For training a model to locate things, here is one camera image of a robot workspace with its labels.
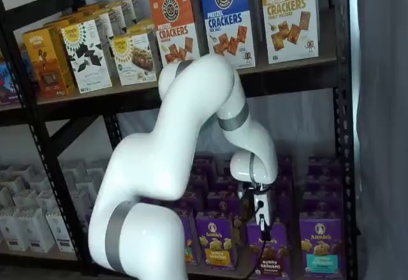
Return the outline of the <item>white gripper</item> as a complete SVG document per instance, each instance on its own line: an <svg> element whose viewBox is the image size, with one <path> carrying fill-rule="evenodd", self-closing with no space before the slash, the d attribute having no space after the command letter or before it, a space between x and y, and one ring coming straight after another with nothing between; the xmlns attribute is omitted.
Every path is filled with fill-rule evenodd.
<svg viewBox="0 0 408 280"><path fill-rule="evenodd" d="M270 236L270 225L272 224L272 191L257 191L254 194L256 223L261 229L262 242L268 242Z"/></svg>

